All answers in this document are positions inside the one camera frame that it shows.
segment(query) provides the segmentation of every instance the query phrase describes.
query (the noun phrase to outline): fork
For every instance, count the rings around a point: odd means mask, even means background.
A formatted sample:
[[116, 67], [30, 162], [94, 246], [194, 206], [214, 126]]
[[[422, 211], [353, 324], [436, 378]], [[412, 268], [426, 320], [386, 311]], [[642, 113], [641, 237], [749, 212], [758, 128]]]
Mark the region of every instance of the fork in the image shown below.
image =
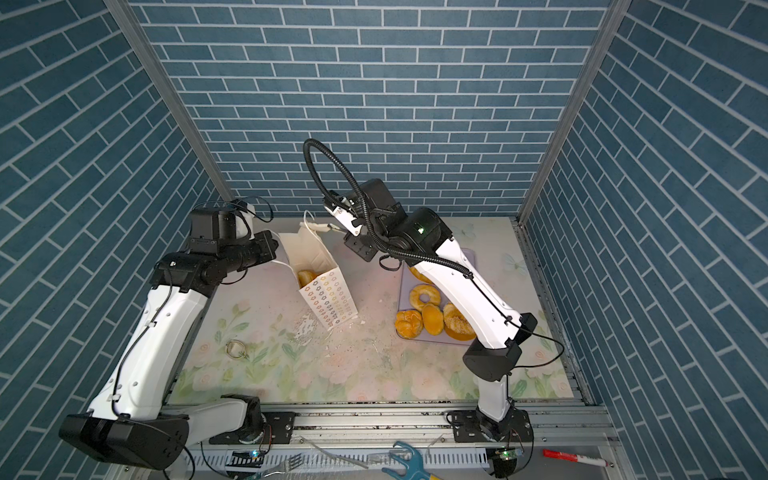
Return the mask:
[[270, 475], [277, 475], [279, 473], [288, 473], [292, 470], [299, 468], [304, 463], [304, 456], [302, 454], [294, 455], [293, 457], [286, 458], [276, 466], [268, 468], [263, 472], [257, 472], [250, 475], [243, 480], [258, 480], [259, 478], [266, 478]]

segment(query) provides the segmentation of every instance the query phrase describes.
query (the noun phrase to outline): tabletop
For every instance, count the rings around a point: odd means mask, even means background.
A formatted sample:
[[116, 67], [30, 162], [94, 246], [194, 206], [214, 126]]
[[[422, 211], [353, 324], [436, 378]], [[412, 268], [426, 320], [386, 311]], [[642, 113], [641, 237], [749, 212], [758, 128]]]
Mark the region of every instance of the tabletop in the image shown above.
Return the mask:
[[[535, 314], [536, 333], [549, 335], [510, 220], [443, 220], [462, 247], [477, 253], [478, 272], [499, 296], [518, 312]], [[276, 218], [259, 227], [295, 233], [300, 221]], [[376, 260], [363, 261], [344, 246], [341, 233], [320, 237], [339, 264], [359, 315], [327, 330], [299, 294], [288, 266], [267, 263], [251, 268], [241, 281], [219, 287], [211, 300], [169, 403], [200, 404], [232, 393], [259, 396], [262, 402], [477, 399], [476, 377], [462, 362], [465, 346], [398, 337], [394, 322], [402, 271], [384, 270]], [[282, 248], [278, 260], [286, 261]], [[230, 274], [227, 282], [241, 274]], [[231, 340], [245, 345], [245, 358], [227, 355]], [[536, 365], [553, 358], [557, 346], [532, 336], [522, 352], [520, 364]], [[514, 369], [509, 390], [515, 399], [573, 396], [560, 360]]]

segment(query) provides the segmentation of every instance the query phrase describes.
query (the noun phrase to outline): paper bag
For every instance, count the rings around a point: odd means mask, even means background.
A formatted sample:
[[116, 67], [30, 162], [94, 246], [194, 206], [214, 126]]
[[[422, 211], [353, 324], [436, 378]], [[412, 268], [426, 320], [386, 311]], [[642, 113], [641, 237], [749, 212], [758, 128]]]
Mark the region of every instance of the paper bag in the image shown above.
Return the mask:
[[281, 233], [280, 240], [294, 275], [301, 270], [318, 273], [315, 280], [299, 289], [299, 293], [320, 322], [330, 330], [355, 318], [357, 307], [349, 294], [349, 287], [319, 236], [301, 227], [299, 233]]

